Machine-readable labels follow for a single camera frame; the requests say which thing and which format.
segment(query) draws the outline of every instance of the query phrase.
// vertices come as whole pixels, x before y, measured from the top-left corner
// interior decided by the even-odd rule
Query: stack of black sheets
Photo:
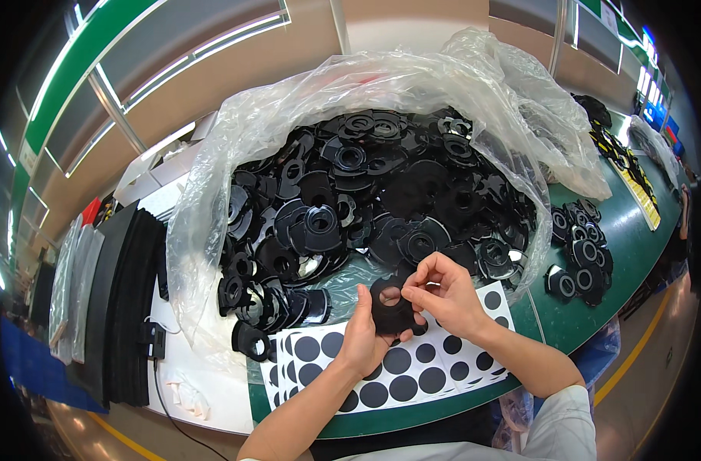
[[[97,227],[105,242],[89,298],[85,363],[72,363],[66,370],[70,382],[105,408],[110,402],[149,402],[147,350],[139,337],[151,312],[156,250],[163,249],[166,229],[137,206],[131,204]]]

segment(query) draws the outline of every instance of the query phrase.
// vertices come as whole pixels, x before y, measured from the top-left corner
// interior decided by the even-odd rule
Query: black cable
[[[170,420],[170,421],[171,421],[171,424],[173,424],[173,426],[174,426],[181,434],[184,434],[188,439],[192,439],[192,440],[194,440],[195,442],[197,442],[199,445],[202,445],[202,446],[205,446],[205,447],[209,448],[210,450],[214,451],[215,454],[216,454],[217,456],[219,456],[220,458],[224,459],[225,461],[230,461],[230,460],[227,459],[225,456],[222,456],[222,455],[220,454],[219,451],[217,451],[216,449],[214,449],[214,448],[212,448],[211,446],[207,445],[206,443],[200,442],[200,441],[197,440],[196,438],[194,438],[194,437],[192,437],[191,435],[187,434],[186,432],[182,431],[181,428],[178,427],[178,426],[176,425],[176,421],[174,421],[173,418],[171,418],[171,415],[168,414],[168,410],[166,410],[166,406],[164,405],[164,401],[161,399],[161,391],[159,391],[158,363],[159,363],[159,359],[154,358],[154,359],[153,359],[153,379],[156,380],[156,394],[158,394],[158,396],[159,396],[159,402],[161,402],[161,406],[164,408],[164,411],[166,411],[166,417],[168,418],[168,420]]]

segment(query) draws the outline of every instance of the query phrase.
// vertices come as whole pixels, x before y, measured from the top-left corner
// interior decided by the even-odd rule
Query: green workbench
[[[566,267],[563,250],[553,246],[540,270],[542,278],[530,286],[531,300],[525,296],[510,308],[517,333],[570,354],[613,318],[648,276],[673,233],[681,207],[677,196],[669,191],[670,183],[664,173],[647,156],[639,159],[658,200],[661,217],[658,229],[650,231],[627,186],[612,166],[600,158],[613,196],[600,204],[594,202],[601,211],[599,226],[613,256],[612,287],[595,308],[588,307],[580,299],[563,305],[550,297],[545,293],[545,272],[552,264]],[[679,181],[688,182],[685,176]],[[582,198],[560,184],[551,185],[549,190],[551,203],[558,207]],[[510,374],[501,382],[443,400],[338,415],[322,430],[319,438],[347,438],[419,426],[475,408],[518,386],[520,382]],[[249,393],[253,419],[261,421],[270,412],[265,388],[260,384],[249,384]]]

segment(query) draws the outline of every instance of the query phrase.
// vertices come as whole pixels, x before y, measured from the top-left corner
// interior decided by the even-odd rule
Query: white cloth
[[[209,415],[209,404],[204,394],[199,392],[180,371],[172,371],[164,380],[173,393],[173,402],[181,409],[189,411],[196,418],[205,420]]]
[[[522,454],[471,442],[415,445],[342,458],[342,461],[589,461],[596,459],[596,428],[591,420],[588,392],[570,386],[551,395],[532,422]]]

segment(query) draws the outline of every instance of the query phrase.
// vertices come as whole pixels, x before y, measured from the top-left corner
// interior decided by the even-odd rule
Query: white plastic bag
[[[51,309],[48,321],[48,345],[51,355],[64,363],[71,362],[71,343],[61,342],[69,326],[69,304],[71,302],[71,276],[74,273],[74,259],[81,234],[83,216],[79,215],[71,222],[68,233],[63,238],[58,255],[58,264],[53,276]]]
[[[465,45],[486,35],[491,34],[467,29],[454,39]],[[532,199],[538,212],[529,263],[510,302],[537,278],[552,232],[547,183],[538,162],[547,163],[553,152],[524,122],[519,98],[503,83],[504,73],[495,62],[486,64],[463,52],[465,47],[447,48],[448,54],[422,56],[404,51],[332,56],[313,71],[224,101],[195,158],[166,239],[171,306],[197,355],[226,371],[242,365],[228,352],[231,331],[208,299],[219,280],[232,172],[239,164],[278,152],[295,127],[340,114],[368,108],[429,114],[452,106],[474,121],[484,131],[472,145]]]
[[[82,235],[84,235],[84,232],[91,232],[91,240],[86,248],[81,248],[78,250],[78,252],[81,252],[80,254],[83,261],[81,267],[79,267],[78,260],[77,263],[75,263],[75,268],[79,268],[80,270],[80,276],[78,284],[75,287],[72,287],[72,296],[76,296],[76,298],[70,325],[70,328],[73,329],[71,332],[71,359],[79,362],[80,364],[84,363],[86,317],[89,311],[89,294],[91,293],[91,285],[94,281],[94,271],[97,269],[99,252],[102,250],[102,244],[105,242],[104,234],[96,229],[92,229],[90,224],[84,226],[84,229],[82,229]]]
[[[543,143],[532,153],[554,181],[582,196],[598,200],[612,196],[588,134],[591,123],[585,109],[537,58],[496,40],[493,33],[473,28],[454,34],[442,53],[474,64],[513,92],[524,123]]]
[[[632,115],[627,134],[648,154],[650,160],[668,174],[668,179],[673,187],[676,190],[681,189],[681,186],[678,185],[678,173],[681,171],[681,165],[678,164],[676,156],[670,151],[663,137],[637,115]]]

